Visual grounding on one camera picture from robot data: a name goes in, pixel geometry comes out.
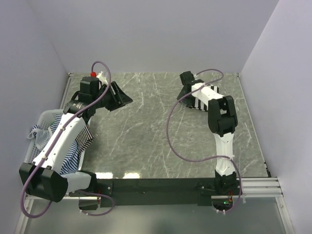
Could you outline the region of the black white striped tank top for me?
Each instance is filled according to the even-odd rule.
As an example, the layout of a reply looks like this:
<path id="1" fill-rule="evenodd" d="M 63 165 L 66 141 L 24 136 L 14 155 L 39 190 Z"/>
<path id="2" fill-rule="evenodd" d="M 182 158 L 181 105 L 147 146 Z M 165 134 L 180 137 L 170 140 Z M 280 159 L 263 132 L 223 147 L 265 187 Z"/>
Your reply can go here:
<path id="1" fill-rule="evenodd" d="M 221 99 L 223 95 L 219 93 L 219 88 L 214 85 L 205 85 L 199 91 L 196 91 L 185 97 L 181 102 L 187 107 L 208 111 L 208 102 L 212 99 Z"/>

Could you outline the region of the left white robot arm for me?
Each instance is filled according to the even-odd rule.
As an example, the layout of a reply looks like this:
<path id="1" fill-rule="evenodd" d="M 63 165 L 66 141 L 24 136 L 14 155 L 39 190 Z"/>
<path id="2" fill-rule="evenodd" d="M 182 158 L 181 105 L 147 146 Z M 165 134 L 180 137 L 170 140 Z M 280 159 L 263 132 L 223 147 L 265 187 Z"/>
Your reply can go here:
<path id="1" fill-rule="evenodd" d="M 80 89 L 65 105 L 56 129 L 49 131 L 40 153 L 30 163 L 23 163 L 19 175 L 23 183 L 22 194 L 37 196 L 59 202 L 71 192 L 81 190 L 85 195 L 94 195 L 98 189 L 94 173 L 79 170 L 80 159 L 66 161 L 69 152 L 78 147 L 82 155 L 93 137 L 88 123 L 99 108 L 114 111 L 133 100 L 116 82 L 102 76 L 83 77 Z"/>

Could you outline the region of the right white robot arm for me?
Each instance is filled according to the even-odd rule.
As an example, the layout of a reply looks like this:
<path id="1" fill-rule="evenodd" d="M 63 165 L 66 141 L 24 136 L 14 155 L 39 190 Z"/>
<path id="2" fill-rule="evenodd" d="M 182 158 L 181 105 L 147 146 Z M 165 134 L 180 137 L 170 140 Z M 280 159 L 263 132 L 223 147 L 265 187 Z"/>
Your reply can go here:
<path id="1" fill-rule="evenodd" d="M 214 135 L 217 154 L 214 190 L 224 195 L 238 185 L 232 163 L 234 132 L 238 125 L 234 99 L 222 95 L 215 85 L 204 85 L 204 81 L 190 71 L 179 77 L 183 87 L 177 100 L 189 108 L 208 113 L 208 127 Z"/>

